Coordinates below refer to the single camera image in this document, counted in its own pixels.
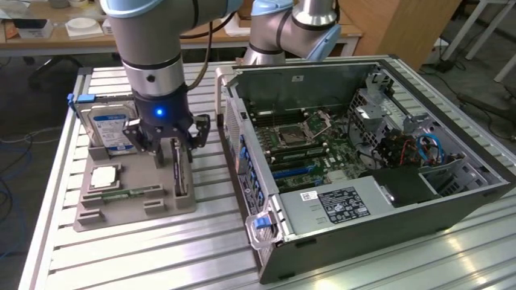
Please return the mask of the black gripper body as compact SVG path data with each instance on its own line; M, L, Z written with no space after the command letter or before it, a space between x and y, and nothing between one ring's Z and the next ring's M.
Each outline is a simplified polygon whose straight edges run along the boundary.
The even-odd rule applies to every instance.
M136 90L133 99L144 130L157 138L177 138L183 144L191 142L189 127L193 115L188 108L185 86L161 96L141 95Z

